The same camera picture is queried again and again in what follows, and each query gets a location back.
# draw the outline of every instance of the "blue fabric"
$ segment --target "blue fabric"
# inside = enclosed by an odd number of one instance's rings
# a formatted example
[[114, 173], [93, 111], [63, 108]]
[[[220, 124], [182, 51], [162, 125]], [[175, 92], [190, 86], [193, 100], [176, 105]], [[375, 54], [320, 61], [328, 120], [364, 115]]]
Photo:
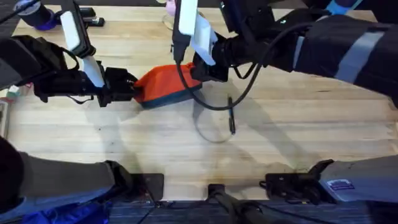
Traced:
[[353, 5], [351, 7], [343, 7], [340, 6], [335, 0], [332, 0], [328, 7], [326, 7], [326, 10], [330, 11], [333, 15], [344, 15], [347, 13], [347, 11], [357, 8], [362, 1], [363, 0], [353, 0]]
[[[192, 91], [197, 91], [197, 90], [200, 90], [201, 88], [202, 88], [202, 83], [197, 86], [191, 87], [190, 89]], [[185, 100], [190, 100], [190, 99], [192, 99], [192, 97], [189, 94], [188, 90], [181, 90], [181, 91], [169, 94], [167, 96], [163, 96], [158, 99], [142, 102], [141, 106], [145, 110], [150, 110], [150, 109], [158, 108], [158, 107], [165, 106], [165, 105], [171, 105], [174, 103], [179, 103], [179, 102], [182, 102]]]
[[26, 215], [22, 224], [108, 224], [112, 203], [71, 204]]

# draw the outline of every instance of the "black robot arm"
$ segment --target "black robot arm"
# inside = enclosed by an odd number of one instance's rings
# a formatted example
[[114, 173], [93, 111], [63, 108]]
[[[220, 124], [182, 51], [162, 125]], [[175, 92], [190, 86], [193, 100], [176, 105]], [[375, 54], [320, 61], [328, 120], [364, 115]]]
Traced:
[[[176, 29], [178, 2], [173, 35], [177, 63], [183, 53], [181, 49], [187, 47], [190, 40]], [[222, 1], [220, 9], [228, 30], [237, 36], [226, 39], [218, 34], [211, 51], [216, 65], [207, 65], [195, 54], [192, 77], [203, 82], [227, 82], [229, 68], [234, 68], [239, 78], [248, 78], [253, 71], [254, 74], [232, 106], [217, 108], [199, 102], [206, 108], [228, 110], [236, 106], [250, 90], [259, 66], [268, 65], [287, 72], [343, 80], [398, 98], [398, 76], [394, 75], [395, 62], [398, 62], [398, 44], [394, 37], [397, 37], [398, 26], [331, 16], [320, 9], [296, 9], [275, 21], [267, 1]], [[237, 67], [245, 63], [252, 66], [243, 76]]]
[[221, 39], [215, 44], [213, 58], [221, 67], [256, 62], [278, 32], [313, 20], [308, 29], [283, 38], [263, 64], [287, 72], [343, 80], [398, 98], [398, 75], [395, 74], [398, 26], [341, 15], [320, 19], [322, 14], [319, 12], [311, 9], [293, 11], [261, 31], [259, 40], [252, 44], [240, 35]]

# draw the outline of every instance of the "wooden tabletop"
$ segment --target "wooden tabletop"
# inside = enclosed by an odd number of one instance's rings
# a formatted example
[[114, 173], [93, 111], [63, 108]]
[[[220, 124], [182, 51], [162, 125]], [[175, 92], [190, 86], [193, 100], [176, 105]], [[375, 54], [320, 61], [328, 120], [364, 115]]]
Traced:
[[[160, 7], [94, 7], [106, 19], [90, 27], [96, 59], [127, 68], [137, 77], [173, 64], [172, 32]], [[228, 36], [218, 9], [200, 9], [213, 28]], [[276, 9], [280, 18], [290, 10]], [[370, 12], [358, 18], [374, 20]], [[61, 27], [39, 32], [22, 21], [15, 35], [45, 37], [65, 46]], [[185, 56], [192, 59], [192, 51]], [[247, 81], [233, 73], [228, 83], [206, 83], [207, 102], [225, 105]], [[73, 162], [114, 160], [133, 173], [165, 175], [165, 200], [199, 200], [208, 184], [226, 184], [238, 198], [264, 199], [258, 182], [270, 172], [306, 171], [323, 159], [352, 161], [398, 153], [398, 111], [380, 94], [350, 84], [263, 69], [249, 96], [235, 109], [231, 136], [227, 112], [204, 110], [193, 100], [154, 110], [135, 101], [100, 108], [91, 101], [32, 95], [13, 105], [9, 140], [32, 156]]]

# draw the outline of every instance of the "wire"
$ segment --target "wire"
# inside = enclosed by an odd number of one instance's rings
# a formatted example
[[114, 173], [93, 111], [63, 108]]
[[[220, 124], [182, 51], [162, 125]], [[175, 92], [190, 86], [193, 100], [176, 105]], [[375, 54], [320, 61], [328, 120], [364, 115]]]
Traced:
[[33, 6], [34, 4], [38, 3], [40, 0], [33, 0], [30, 3], [27, 3], [26, 5], [20, 7], [19, 9], [15, 10], [14, 12], [12, 12], [11, 14], [4, 16], [3, 18], [0, 19], [0, 24], [2, 24], [3, 22], [6, 22], [7, 20], [13, 18], [14, 16], [18, 15], [20, 12], [25, 11], [27, 8]]
[[260, 63], [257, 64], [257, 67], [254, 71], [254, 74], [252, 76], [252, 78], [250, 79], [250, 82], [248, 84], [248, 86], [246, 87], [246, 89], [243, 91], [242, 95], [235, 101], [233, 102], [231, 105], [228, 106], [211, 106], [208, 105], [207, 103], [205, 103], [204, 101], [202, 101], [201, 99], [199, 99], [193, 92], [193, 90], [191, 90], [187, 84], [187, 81], [185, 80], [182, 70], [181, 70], [181, 62], [176, 61], [176, 65], [177, 65], [177, 71], [178, 71], [178, 75], [180, 76], [181, 82], [183, 84], [183, 86], [185, 87], [185, 89], [189, 92], [189, 94], [191, 95], [191, 97], [201, 106], [209, 109], [209, 110], [214, 110], [214, 111], [224, 111], [224, 110], [230, 110], [231, 108], [234, 108], [236, 105], [238, 105], [240, 102], [242, 102], [243, 99], [245, 99], [245, 97], [248, 95], [248, 93], [250, 92], [250, 89], [252, 88], [254, 81], [256, 81], [256, 78], [260, 72], [260, 69], [262, 66], [267, 67], [268, 65], [263, 65], [262, 62], [265, 61], [265, 59], [267, 58], [267, 56], [271, 53], [271, 50], [275, 47], [275, 45], [282, 39], [284, 38], [287, 34], [289, 34], [290, 32], [293, 32], [295, 30], [300, 30], [300, 29], [304, 29], [304, 28], [308, 28], [311, 27], [313, 25], [312, 22], [306, 22], [303, 24], [298, 24], [296, 26], [292, 26], [289, 27], [286, 30], [283, 30], [269, 45], [268, 48], [266, 49], [266, 51], [263, 53]]
[[245, 74], [243, 77], [242, 77], [241, 73], [239, 72], [237, 66], [234, 66], [233, 69], [234, 69], [234, 71], [235, 71], [235, 73], [236, 73], [236, 76], [238, 76], [238, 78], [240, 78], [240, 79], [247, 79], [247, 78], [250, 76], [250, 74], [253, 72], [253, 69], [254, 69], [255, 67], [256, 67], [256, 63], [252, 63], [251, 66], [250, 66], [250, 68], [249, 68], [249, 70], [246, 72], [246, 74]]
[[271, 206], [268, 206], [268, 205], [261, 204], [259, 202], [255, 202], [255, 203], [258, 204], [260, 207], [264, 207], [264, 208], [266, 208], [268, 210], [272, 210], [274, 212], [278, 212], [278, 213], [281, 213], [281, 214], [284, 214], [284, 215], [290, 215], [291, 217], [300, 218], [302, 220], [307, 220], [307, 221], [311, 221], [311, 222], [315, 222], [315, 223], [321, 223], [321, 224], [335, 224], [333, 222], [328, 222], [328, 221], [320, 220], [320, 219], [317, 219], [317, 218], [312, 218], [312, 217], [307, 217], [307, 216], [304, 216], [304, 215], [299, 215], [299, 214], [296, 214], [296, 213], [286, 212], [286, 211], [280, 210], [278, 208], [274, 208], [274, 207], [271, 207]]
[[19, 218], [15, 218], [15, 219], [12, 219], [12, 220], [5, 221], [5, 222], [0, 222], [0, 224], [18, 224], [21, 221], [22, 221], [22, 218], [19, 217]]
[[149, 209], [148, 212], [137, 222], [137, 224], [141, 224], [143, 221], [145, 221], [148, 215], [150, 215], [155, 209], [156, 207]]

